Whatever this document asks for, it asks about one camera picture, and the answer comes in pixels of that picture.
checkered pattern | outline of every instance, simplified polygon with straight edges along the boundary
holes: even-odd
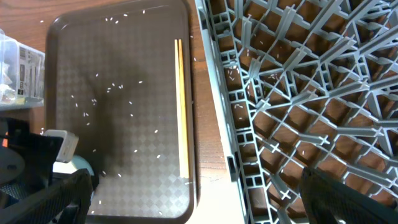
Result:
[[[155,8],[60,31],[57,129],[80,137],[76,154],[101,176],[89,214],[175,218],[188,208],[189,185],[179,177],[175,99],[180,20],[173,10]]]

gray crate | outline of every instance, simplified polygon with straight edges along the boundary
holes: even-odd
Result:
[[[289,181],[293,175],[284,170],[301,173],[305,166],[321,168],[331,160],[344,167],[335,174],[342,183],[347,184],[349,176],[358,177],[371,184],[364,194],[372,197],[383,191],[396,207],[398,2],[302,0],[280,8],[282,2],[235,0],[228,6],[224,0],[226,10],[213,14],[210,0],[196,0],[221,142],[231,180],[239,188],[245,222],[307,223],[305,217],[289,211],[300,194]],[[311,22],[299,13],[308,3],[318,9]],[[263,8],[261,18],[246,13],[251,4]],[[277,27],[266,25],[271,14],[280,17]],[[325,25],[333,16],[344,21],[339,31]],[[299,34],[301,41],[289,39],[292,26],[304,31]],[[271,41],[264,43],[261,35]],[[308,43],[314,41],[313,36],[318,45],[330,43],[327,50],[311,49]],[[220,50],[224,38],[233,40],[232,49]],[[264,68],[265,63],[272,66]],[[301,68],[312,69],[302,73]],[[235,79],[237,85],[228,89]],[[333,113],[341,111],[328,111],[332,104],[346,113],[334,119]],[[296,125],[289,116],[293,110],[308,116],[309,122]],[[260,128],[259,119],[264,124]],[[317,132],[318,124],[330,131]],[[279,131],[291,133],[294,140],[280,142]],[[339,151],[343,138],[355,145],[351,157]],[[305,153],[312,151],[317,153],[307,160]],[[367,166],[362,162],[367,156],[383,166]],[[269,164],[272,157],[279,162]],[[251,196],[254,189],[262,192],[266,203],[256,213],[252,212],[258,206]]]

wooden chopstick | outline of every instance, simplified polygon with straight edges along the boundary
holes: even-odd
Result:
[[[177,97],[178,155],[180,177],[189,178],[187,105],[185,102],[185,77],[182,55],[182,40],[174,40],[175,47],[175,92]]]

wooden table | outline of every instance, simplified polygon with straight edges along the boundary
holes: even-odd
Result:
[[[2,0],[0,3],[0,28],[9,37],[45,52],[47,29],[57,16],[70,11],[121,1],[123,0]],[[196,213],[207,214],[194,215],[191,221],[192,223],[205,221],[214,223],[214,215],[222,218],[223,221],[226,221],[226,216],[234,220],[231,209],[217,202],[217,200],[229,198],[225,185],[229,185],[230,178],[226,171],[220,142],[195,1],[188,0],[188,4],[190,35],[193,36],[190,47],[198,177],[198,210]],[[40,129],[44,127],[44,108],[2,112],[0,116],[29,120],[31,131],[35,133],[40,133]]]

dish rack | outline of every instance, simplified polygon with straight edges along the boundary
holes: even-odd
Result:
[[[245,223],[308,223],[305,166],[396,209],[398,2],[195,2]]]

